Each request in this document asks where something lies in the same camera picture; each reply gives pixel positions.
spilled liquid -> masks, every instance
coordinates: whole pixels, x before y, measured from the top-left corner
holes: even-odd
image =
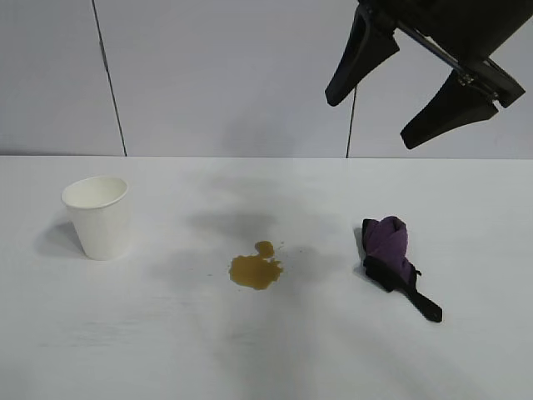
[[[280,262],[274,259],[272,243],[257,242],[255,247],[257,255],[233,258],[230,279],[237,285],[264,290],[277,281],[283,268],[279,266]]]

white wall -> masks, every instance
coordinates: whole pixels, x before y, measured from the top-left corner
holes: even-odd
[[[128,154],[344,157],[356,2],[98,0]]]
[[[91,0],[0,0],[0,154],[122,154]]]
[[[357,92],[351,157],[533,158],[533,21],[494,54],[526,94],[491,120],[444,133],[407,150],[402,128],[436,94],[450,68],[401,32],[400,52],[380,65]]]

metal rod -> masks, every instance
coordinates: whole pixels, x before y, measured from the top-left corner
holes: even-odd
[[[440,58],[450,67],[455,69],[461,75],[468,76],[468,72],[466,72],[465,69],[461,65],[459,65],[457,60],[455,60],[450,54],[448,54],[441,48],[437,47],[435,44],[431,43],[423,35],[419,34],[416,30],[411,29],[410,27],[407,27],[407,25],[405,25],[402,21],[398,21],[397,23],[398,23],[399,29],[402,30],[402,32],[405,33],[407,36],[409,36],[410,38],[415,40],[417,43],[422,45],[424,48],[426,48],[427,50],[435,54],[438,58]]]

black strap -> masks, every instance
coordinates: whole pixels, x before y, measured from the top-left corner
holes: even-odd
[[[433,303],[429,298],[418,293],[417,290],[412,287],[409,287],[409,289],[406,290],[406,295],[424,317],[434,323],[442,321],[442,308]]]

puddle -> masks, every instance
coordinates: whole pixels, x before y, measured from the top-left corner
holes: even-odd
[[[283,268],[274,258],[274,247],[270,242],[257,242],[257,255],[233,258],[230,279],[241,286],[264,290],[277,281]]]

